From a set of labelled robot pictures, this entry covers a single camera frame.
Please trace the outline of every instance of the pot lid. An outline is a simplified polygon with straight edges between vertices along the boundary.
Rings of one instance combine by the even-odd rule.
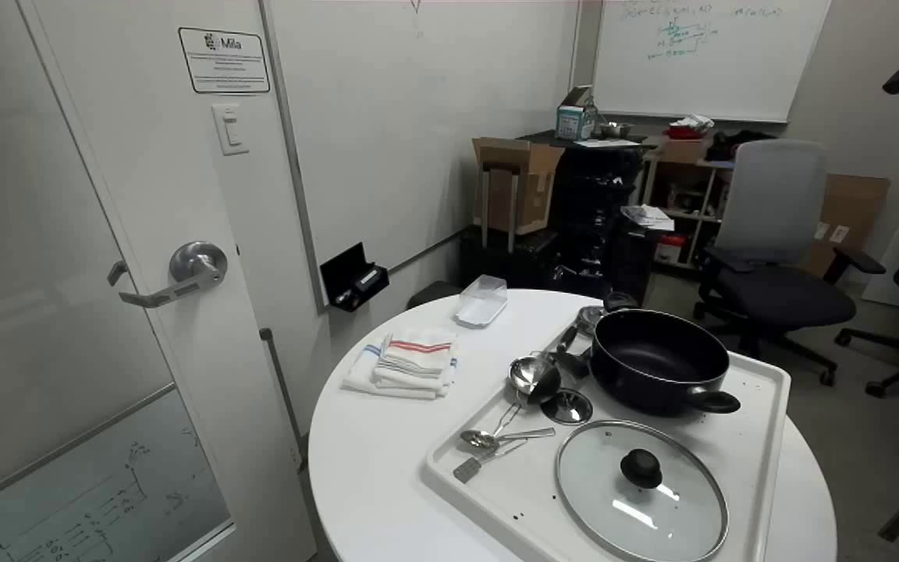
[[[584,425],[556,459],[574,521],[631,559],[712,559],[727,503],[712,471],[677,440],[621,422]]]

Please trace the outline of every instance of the printed sign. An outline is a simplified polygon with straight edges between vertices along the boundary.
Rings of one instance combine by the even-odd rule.
[[[259,34],[178,28],[197,94],[265,94],[268,72]]]

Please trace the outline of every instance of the white round table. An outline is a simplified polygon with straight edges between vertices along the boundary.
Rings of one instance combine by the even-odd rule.
[[[549,290],[509,290],[509,309],[484,331],[453,322],[456,297],[409,309],[365,334],[331,372],[309,434],[309,478],[325,534],[350,562],[481,562],[515,559],[484,528],[421,481],[421,459],[456,422],[503,384],[515,356],[543,350],[593,300]],[[400,322],[456,334],[503,368],[462,372],[443,400],[393,400],[343,390],[350,362]],[[837,525],[821,465],[787,418],[768,562],[833,562]]]

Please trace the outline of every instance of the tray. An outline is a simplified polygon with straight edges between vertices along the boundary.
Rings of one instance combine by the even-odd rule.
[[[765,556],[790,375],[730,353],[721,387],[740,397],[740,412],[656,418],[609,400],[593,378],[581,390],[596,406],[593,422],[618,418],[649,425],[690,446],[718,478],[727,500],[727,534],[715,559],[755,562]],[[577,425],[556,425],[540,412],[521,412],[509,422],[509,431],[553,425],[556,437],[528,440],[515,453],[484,462],[468,484],[453,478],[453,468],[468,459],[468,453],[459,450],[456,431],[493,428],[506,409],[509,403],[499,393],[487,397],[474,415],[462,418],[453,434],[437,440],[421,465],[421,481],[478,521],[490,537],[506,543],[518,559],[612,559],[609,550],[581,531],[556,490],[553,462]]]

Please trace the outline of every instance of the floor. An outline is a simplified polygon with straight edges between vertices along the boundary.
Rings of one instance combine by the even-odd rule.
[[[696,284],[652,275],[646,306],[690,315]],[[899,334],[899,309],[858,303],[855,328]],[[768,362],[793,375],[790,418],[815,450],[837,509],[840,562],[899,562],[899,540],[877,537],[899,509],[899,397],[874,400],[862,387],[899,368],[899,353],[833,343],[840,328],[799,331],[793,340],[840,362],[837,387],[818,384],[818,368],[768,350]]]

